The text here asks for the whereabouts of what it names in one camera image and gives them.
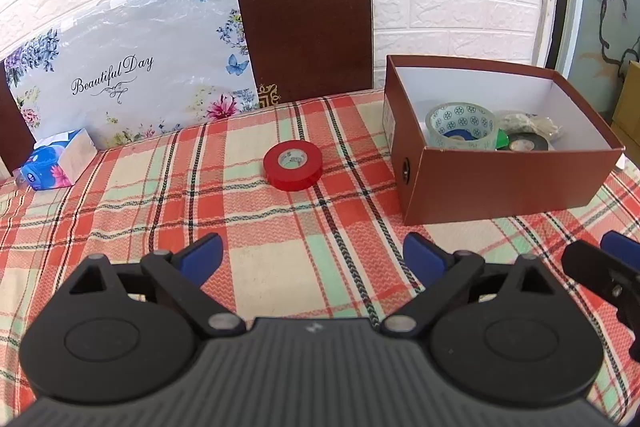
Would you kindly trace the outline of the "green packet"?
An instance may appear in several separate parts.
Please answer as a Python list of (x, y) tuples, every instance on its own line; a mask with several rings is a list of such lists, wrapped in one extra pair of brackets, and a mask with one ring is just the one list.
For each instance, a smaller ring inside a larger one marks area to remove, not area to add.
[(509, 148), (509, 144), (510, 144), (509, 135), (507, 135), (503, 129), (499, 129), (497, 134), (496, 149), (507, 150)]

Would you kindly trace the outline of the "blue pink tissue pack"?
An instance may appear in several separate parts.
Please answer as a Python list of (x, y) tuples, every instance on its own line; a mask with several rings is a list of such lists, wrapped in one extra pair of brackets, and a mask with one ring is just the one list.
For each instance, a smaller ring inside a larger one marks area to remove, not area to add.
[(96, 153), (86, 129), (51, 135), (35, 143), (18, 176), (35, 191), (73, 186)]

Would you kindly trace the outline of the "black electrical tape roll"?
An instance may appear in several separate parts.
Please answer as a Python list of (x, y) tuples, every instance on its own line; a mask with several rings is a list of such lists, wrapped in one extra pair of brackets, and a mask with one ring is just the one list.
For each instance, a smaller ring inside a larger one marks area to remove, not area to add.
[(545, 152), (550, 150), (550, 143), (544, 136), (535, 132), (510, 133), (506, 150), (511, 152)]

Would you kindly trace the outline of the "brown cardboard carton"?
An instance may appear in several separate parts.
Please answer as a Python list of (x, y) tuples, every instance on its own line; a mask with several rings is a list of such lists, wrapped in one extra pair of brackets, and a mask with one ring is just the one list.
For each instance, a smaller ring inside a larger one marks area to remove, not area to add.
[(630, 62), (612, 120), (612, 129), (630, 157), (639, 156), (639, 119), (640, 67), (638, 62)]

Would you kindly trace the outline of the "red electrical tape roll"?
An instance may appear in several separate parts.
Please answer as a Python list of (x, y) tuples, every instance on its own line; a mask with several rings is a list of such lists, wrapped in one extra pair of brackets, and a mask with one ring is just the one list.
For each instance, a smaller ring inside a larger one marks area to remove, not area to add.
[(262, 168), (274, 188), (285, 192), (302, 191), (321, 178), (322, 153), (318, 146), (308, 141), (288, 140), (268, 150)]

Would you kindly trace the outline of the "clear packing tape roll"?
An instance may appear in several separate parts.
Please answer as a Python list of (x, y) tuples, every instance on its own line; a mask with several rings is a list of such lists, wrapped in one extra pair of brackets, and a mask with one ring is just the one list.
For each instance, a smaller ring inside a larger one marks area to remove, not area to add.
[[(444, 137), (451, 129), (466, 129), (475, 141), (457, 141)], [(435, 106), (425, 116), (425, 141), (439, 150), (497, 150), (496, 116), (485, 107), (463, 102), (449, 102)]]

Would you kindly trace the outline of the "small clear plastic packet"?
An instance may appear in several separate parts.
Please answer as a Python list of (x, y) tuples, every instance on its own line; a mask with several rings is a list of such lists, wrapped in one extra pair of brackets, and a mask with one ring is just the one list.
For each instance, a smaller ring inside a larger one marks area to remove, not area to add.
[(550, 117), (536, 114), (502, 112), (498, 115), (498, 124), (506, 134), (530, 132), (550, 142), (560, 139), (563, 134), (563, 127)]

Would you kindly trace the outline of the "blue electrical tape roll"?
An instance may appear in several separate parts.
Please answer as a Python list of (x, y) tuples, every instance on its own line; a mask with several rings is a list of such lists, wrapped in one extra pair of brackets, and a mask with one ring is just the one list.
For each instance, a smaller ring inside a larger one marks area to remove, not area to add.
[(451, 129), (444, 133), (444, 137), (450, 140), (457, 141), (475, 141), (476, 138), (469, 130), (466, 129)]

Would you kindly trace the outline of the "floral plastic bedding bag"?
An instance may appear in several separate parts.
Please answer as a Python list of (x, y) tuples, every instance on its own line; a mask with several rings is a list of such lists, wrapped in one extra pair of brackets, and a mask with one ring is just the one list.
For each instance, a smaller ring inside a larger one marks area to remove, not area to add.
[(37, 140), (84, 128), (107, 148), (258, 106), (239, 0), (104, 0), (3, 64)]

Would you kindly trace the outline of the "brown cardboard shoe box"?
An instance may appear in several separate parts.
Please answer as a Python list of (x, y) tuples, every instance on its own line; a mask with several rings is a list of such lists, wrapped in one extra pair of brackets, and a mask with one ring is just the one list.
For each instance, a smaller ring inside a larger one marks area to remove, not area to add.
[[(426, 117), (448, 103), (550, 118), (551, 150), (444, 150)], [(553, 69), (477, 58), (390, 55), (383, 128), (406, 225), (528, 215), (585, 206), (624, 147), (604, 119)]]

